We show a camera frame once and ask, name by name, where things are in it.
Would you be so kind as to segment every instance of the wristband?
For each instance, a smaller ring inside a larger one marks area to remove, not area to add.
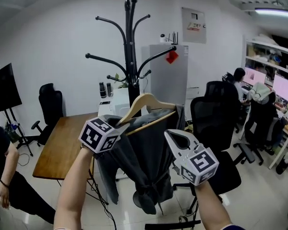
[[[0,182],[2,183],[2,185],[4,185],[6,188],[9,188],[9,186],[7,184],[5,184],[2,180],[0,180]]]

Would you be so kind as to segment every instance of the pink screen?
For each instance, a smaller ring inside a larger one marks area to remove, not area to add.
[[[288,80],[275,75],[273,89],[276,94],[288,101]]]
[[[243,81],[250,84],[254,85],[257,82],[261,82],[264,84],[265,81],[265,74],[250,68],[245,68],[245,76]]]

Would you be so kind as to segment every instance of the tile floor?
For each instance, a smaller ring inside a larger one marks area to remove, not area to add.
[[[238,138],[234,133],[232,144]],[[60,186],[56,181],[37,179],[32,177],[37,159],[42,151],[36,143],[31,145],[34,157],[30,162],[17,170],[24,175],[33,188],[52,206],[56,207]],[[19,149],[20,153],[27,153],[26,147]],[[231,147],[228,152],[232,158],[239,154],[239,148]],[[288,169],[278,175],[275,168],[268,169],[272,161],[265,152],[262,153],[265,161],[262,166],[257,162],[237,165],[242,178],[242,184],[235,190],[228,192],[223,197],[224,205],[229,212],[232,221],[248,230],[285,230],[288,226]],[[25,164],[27,156],[20,157],[19,162]],[[107,199],[105,188],[102,184],[98,168],[94,177],[99,185],[102,196]],[[174,171],[171,171],[172,183],[185,182]],[[108,210],[112,213],[118,230],[143,230],[146,223],[178,222],[178,217],[183,215],[190,206],[193,196],[190,190],[179,188],[174,197],[161,204],[164,216],[157,207],[156,215],[147,215],[132,201],[135,191],[134,183],[130,179],[122,179],[117,182],[120,194],[119,203],[110,202]],[[51,230],[48,224],[38,216],[28,215],[22,211],[0,210],[0,230]],[[113,230],[113,222],[106,216],[101,204],[87,196],[82,212],[82,228],[84,230]],[[203,230],[203,225],[197,225],[197,230]]]

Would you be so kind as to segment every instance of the forearm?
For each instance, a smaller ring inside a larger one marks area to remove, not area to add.
[[[10,182],[15,174],[18,158],[19,153],[16,148],[9,151],[8,154],[6,155],[4,170],[1,176],[1,180],[6,185],[10,185]]]
[[[204,182],[195,187],[195,192],[201,220],[207,230],[220,230],[231,224],[227,211],[212,190],[209,182]]]
[[[74,212],[80,217],[85,199],[86,180],[92,155],[92,152],[85,147],[80,150],[63,182],[56,217],[60,214],[61,210]]]

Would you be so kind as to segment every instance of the ceiling light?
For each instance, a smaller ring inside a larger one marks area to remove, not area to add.
[[[266,15],[275,15],[275,16],[283,16],[288,18],[287,10],[278,10],[278,9],[255,9],[258,14],[266,14]]]

